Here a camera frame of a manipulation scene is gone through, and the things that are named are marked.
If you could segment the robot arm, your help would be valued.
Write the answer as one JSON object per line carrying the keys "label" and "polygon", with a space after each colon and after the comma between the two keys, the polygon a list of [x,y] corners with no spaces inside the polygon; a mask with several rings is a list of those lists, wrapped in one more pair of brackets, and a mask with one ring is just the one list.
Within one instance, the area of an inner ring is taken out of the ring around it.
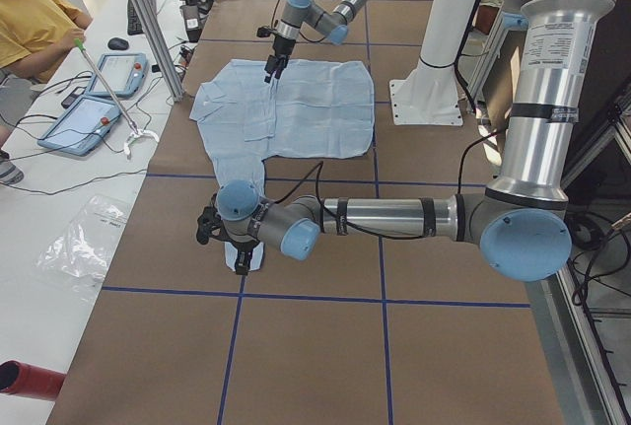
{"label": "robot arm", "polygon": [[307,25],[325,40],[339,45],[348,36],[348,27],[369,0],[341,0],[332,12],[325,11],[315,0],[285,0],[280,19],[257,30],[260,38],[273,36],[273,52],[267,57],[266,83],[280,79],[287,68],[294,47]]}
{"label": "robot arm", "polygon": [[571,238],[561,177],[596,24],[615,0],[507,2],[526,18],[526,42],[500,173],[484,192],[447,199],[312,195],[281,205],[250,182],[228,182],[213,208],[221,239],[237,250],[239,274],[248,272],[259,244],[304,259],[322,233],[472,243],[496,271],[525,282],[565,264]]}

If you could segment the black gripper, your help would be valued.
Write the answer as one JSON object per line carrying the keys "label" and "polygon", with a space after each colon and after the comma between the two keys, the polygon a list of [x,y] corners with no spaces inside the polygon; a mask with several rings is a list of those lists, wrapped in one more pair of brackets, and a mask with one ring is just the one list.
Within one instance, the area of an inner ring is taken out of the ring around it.
{"label": "black gripper", "polygon": [[268,56],[264,77],[265,83],[270,83],[274,77],[279,80],[288,65],[289,59],[295,47],[295,41],[292,38],[286,38],[281,35],[277,35],[274,38],[272,49],[273,54]]}
{"label": "black gripper", "polygon": [[257,241],[250,241],[246,243],[231,241],[231,245],[237,251],[236,259],[233,262],[236,273],[238,275],[248,276],[251,261],[253,259],[253,252],[257,247]]}

